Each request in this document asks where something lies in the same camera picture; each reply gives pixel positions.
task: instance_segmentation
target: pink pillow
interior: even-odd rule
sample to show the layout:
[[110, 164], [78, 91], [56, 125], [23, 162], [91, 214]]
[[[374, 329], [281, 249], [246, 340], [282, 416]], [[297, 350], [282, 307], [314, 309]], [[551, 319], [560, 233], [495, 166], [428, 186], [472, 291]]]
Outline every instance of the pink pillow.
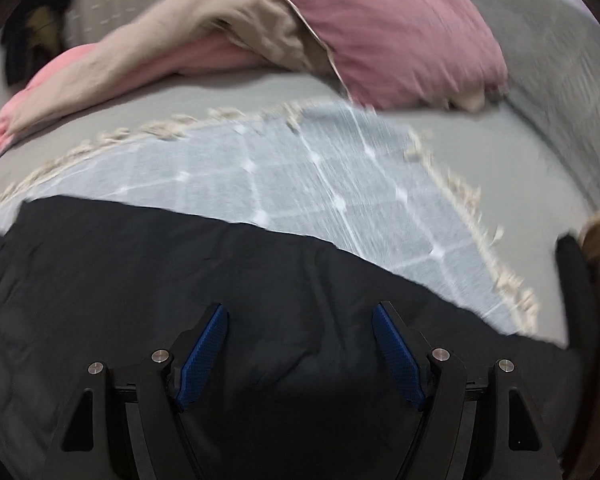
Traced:
[[500, 46], [469, 0], [290, 0], [352, 98], [391, 108], [497, 87]]

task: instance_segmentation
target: black blanket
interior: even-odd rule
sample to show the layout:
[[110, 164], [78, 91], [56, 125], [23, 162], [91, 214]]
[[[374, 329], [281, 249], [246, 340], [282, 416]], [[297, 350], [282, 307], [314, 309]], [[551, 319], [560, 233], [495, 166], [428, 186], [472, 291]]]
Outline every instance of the black blanket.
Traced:
[[0, 458], [36, 478], [89, 363], [168, 348], [217, 301], [230, 332], [182, 415], [206, 477], [392, 479], [420, 415], [376, 348], [381, 300], [466, 362], [515, 362], [562, 451], [580, 400], [576, 352], [500, 335], [316, 238], [53, 197], [25, 203], [0, 236]]

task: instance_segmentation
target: beige blanket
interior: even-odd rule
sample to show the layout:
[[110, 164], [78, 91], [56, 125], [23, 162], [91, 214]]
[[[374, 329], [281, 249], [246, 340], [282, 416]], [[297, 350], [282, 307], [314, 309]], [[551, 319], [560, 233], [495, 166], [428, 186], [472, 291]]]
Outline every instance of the beige blanket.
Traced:
[[36, 88], [16, 110], [7, 134], [97, 104], [134, 68], [215, 27], [276, 65], [331, 73], [326, 51], [286, 0], [161, 0]]

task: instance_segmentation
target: gray headboard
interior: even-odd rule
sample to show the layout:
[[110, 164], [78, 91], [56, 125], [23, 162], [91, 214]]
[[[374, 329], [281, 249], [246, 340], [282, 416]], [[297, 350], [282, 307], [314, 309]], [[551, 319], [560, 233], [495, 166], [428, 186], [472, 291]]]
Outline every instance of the gray headboard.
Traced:
[[600, 25], [564, 0], [471, 1], [502, 48], [508, 101], [600, 208]]

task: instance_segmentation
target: pillowcase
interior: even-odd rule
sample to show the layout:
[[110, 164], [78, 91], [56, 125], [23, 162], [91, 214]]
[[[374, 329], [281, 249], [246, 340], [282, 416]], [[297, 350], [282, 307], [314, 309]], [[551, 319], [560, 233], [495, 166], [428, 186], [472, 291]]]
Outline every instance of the pillowcase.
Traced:
[[[53, 58], [33, 76], [25, 89], [14, 95], [2, 107], [0, 110], [0, 155], [20, 139], [18, 135], [8, 136], [6, 133], [18, 108], [27, 102], [31, 93], [58, 72], [79, 62], [97, 45], [97, 43], [89, 43], [75, 46]], [[134, 67], [125, 75], [113, 78], [110, 88], [95, 94], [89, 105], [103, 103], [173, 73], [195, 76], [221, 70], [268, 65], [271, 63], [253, 50], [241, 48], [232, 43], [224, 32], [213, 30], [198, 40], [176, 47]], [[80, 106], [82, 108], [79, 109], [84, 109], [88, 105]]]
[[359, 104], [438, 102], [506, 81], [500, 46], [469, 0], [290, 1]]

